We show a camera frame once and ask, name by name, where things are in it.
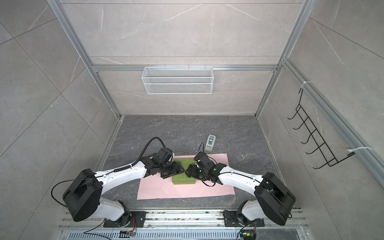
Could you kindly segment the white tape dispenser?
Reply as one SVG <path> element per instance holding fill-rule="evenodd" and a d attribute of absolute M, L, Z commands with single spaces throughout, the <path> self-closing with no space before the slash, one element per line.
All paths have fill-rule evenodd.
<path fill-rule="evenodd" d="M 209 135 L 207 138 L 207 142 L 205 144 L 205 151 L 211 152 L 213 150 L 215 141 L 216 141 L 216 136 L 215 135 Z"/>

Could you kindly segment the green connector board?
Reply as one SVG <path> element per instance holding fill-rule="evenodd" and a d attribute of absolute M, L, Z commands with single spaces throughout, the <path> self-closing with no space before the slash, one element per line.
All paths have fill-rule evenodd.
<path fill-rule="evenodd" d="M 239 233 L 240 240 L 256 240 L 256 238 L 257 238 L 257 234 L 255 231 L 247 230 Z"/>

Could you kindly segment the aluminium rail base frame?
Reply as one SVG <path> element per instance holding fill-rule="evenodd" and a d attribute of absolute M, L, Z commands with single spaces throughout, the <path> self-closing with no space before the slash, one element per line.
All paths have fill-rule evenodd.
<path fill-rule="evenodd" d="M 303 212 L 292 210 L 284 226 L 263 219 L 264 227 L 225 227 L 222 210 L 146 210 L 142 228 L 104 228 L 103 219 L 60 220 L 55 240 L 239 240 L 242 231 L 255 231 L 256 240 L 311 240 Z"/>

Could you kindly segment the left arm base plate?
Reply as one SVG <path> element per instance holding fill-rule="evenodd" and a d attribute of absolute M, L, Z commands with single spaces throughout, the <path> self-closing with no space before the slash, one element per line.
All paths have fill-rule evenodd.
<path fill-rule="evenodd" d="M 142 228 L 146 219 L 146 212 L 130 212 L 130 214 L 123 214 L 117 221 L 105 219 L 103 224 L 104 228 Z"/>

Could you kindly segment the pink wrapping paper sheet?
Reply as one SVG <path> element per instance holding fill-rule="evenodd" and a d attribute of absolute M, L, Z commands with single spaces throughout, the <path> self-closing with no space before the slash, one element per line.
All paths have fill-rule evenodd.
<path fill-rule="evenodd" d="M 137 199 L 182 199 L 220 197 L 234 194 L 235 190 L 232 186 L 219 184 L 212 186 L 210 183 L 207 187 L 199 180 L 196 180 L 194 184 L 175 185 L 172 178 L 162 179 L 160 174 L 157 174 L 140 180 Z"/>

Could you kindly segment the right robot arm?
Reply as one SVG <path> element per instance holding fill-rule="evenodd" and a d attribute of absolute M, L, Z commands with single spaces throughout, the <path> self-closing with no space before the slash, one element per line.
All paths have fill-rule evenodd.
<path fill-rule="evenodd" d="M 235 220 L 242 226 L 268 218 L 284 226 L 292 217 L 291 210 L 296 202 L 295 195 L 273 173 L 252 175 L 235 170 L 225 164 L 216 163 L 204 152 L 194 157 L 195 164 L 189 165 L 186 175 L 203 183 L 232 186 L 255 196 L 254 201 L 244 201 L 236 211 Z"/>

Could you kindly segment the green gift box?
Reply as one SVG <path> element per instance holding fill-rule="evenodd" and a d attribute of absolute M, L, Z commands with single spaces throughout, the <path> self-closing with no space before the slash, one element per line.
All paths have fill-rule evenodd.
<path fill-rule="evenodd" d="M 195 165 L 195 161 L 193 159 L 175 159 L 175 162 L 181 163 L 185 172 L 172 177 L 172 183 L 174 185 L 194 185 L 196 180 L 193 178 L 188 178 L 186 175 L 187 168 L 189 165 Z"/>

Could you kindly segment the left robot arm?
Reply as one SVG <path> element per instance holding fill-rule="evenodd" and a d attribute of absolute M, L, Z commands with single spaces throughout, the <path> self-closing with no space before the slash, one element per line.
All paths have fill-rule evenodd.
<path fill-rule="evenodd" d="M 132 215 L 127 205 L 111 201 L 102 195 L 115 187 L 133 180 L 160 174 L 162 179 L 185 172 L 181 163 L 173 161 L 174 153 L 162 148 L 157 153 L 141 157 L 138 161 L 114 170 L 93 172 L 85 169 L 79 173 L 63 194 L 65 206 L 74 222 L 88 218 L 104 218 L 119 227 L 130 224 Z"/>

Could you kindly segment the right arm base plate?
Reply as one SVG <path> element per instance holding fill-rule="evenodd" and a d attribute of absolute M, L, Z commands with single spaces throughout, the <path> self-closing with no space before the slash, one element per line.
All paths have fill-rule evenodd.
<path fill-rule="evenodd" d="M 255 219 L 254 221 L 248 220 L 241 214 L 238 214 L 236 211 L 224 210 L 222 212 L 224 217 L 225 227 L 264 227 L 265 222 L 263 219 Z"/>

